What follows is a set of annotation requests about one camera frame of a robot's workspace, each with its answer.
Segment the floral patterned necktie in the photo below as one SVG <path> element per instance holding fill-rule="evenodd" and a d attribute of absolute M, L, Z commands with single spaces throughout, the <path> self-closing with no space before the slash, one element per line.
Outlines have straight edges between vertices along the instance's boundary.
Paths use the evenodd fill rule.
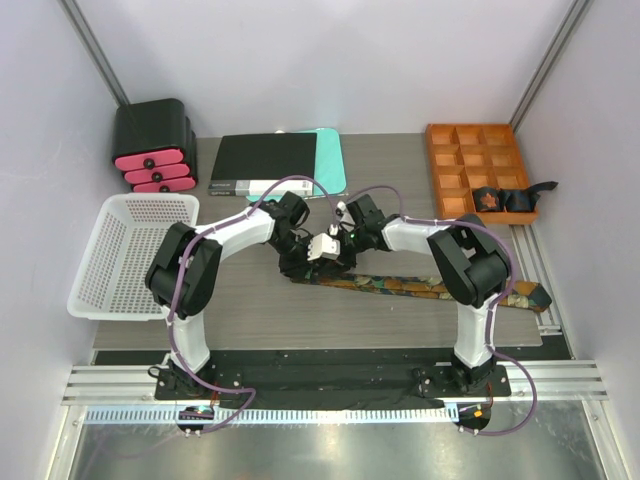
<path fill-rule="evenodd" d="M 440 277 L 339 273 L 329 276 L 307 275 L 293 277 L 290 278 L 290 281 L 302 285 L 333 287 L 374 294 L 454 300 Z M 501 299 L 499 305 L 542 313 L 550 308 L 552 298 L 540 283 L 517 280 L 509 294 Z"/>

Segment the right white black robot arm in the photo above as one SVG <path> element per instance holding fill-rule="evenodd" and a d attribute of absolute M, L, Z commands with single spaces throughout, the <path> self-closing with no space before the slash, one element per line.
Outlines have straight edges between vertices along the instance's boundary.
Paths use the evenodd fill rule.
<path fill-rule="evenodd" d="M 429 255 L 457 304 L 457 337 L 451 380 L 472 395 L 484 388 L 496 366 L 494 320 L 499 296 L 511 279 L 511 259 L 499 238 L 474 214 L 455 220 L 385 215 L 367 194 L 337 207 L 340 251 L 355 256 L 368 249 Z"/>

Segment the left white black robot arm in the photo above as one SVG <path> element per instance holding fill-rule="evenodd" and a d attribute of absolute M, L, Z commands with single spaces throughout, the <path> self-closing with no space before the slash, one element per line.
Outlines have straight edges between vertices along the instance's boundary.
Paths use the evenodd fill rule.
<path fill-rule="evenodd" d="M 311 236 L 297 231 L 309 213 L 301 197 L 287 193 L 209 225 L 177 222 L 167 230 L 145 286 L 166 312 L 171 361 L 182 370 L 177 383 L 190 398 L 205 397 L 213 385 L 212 373 L 204 368 L 210 360 L 204 309 L 213 296 L 220 264 L 251 246 L 268 244 L 279 255 L 282 275 L 305 276 L 310 271 Z"/>

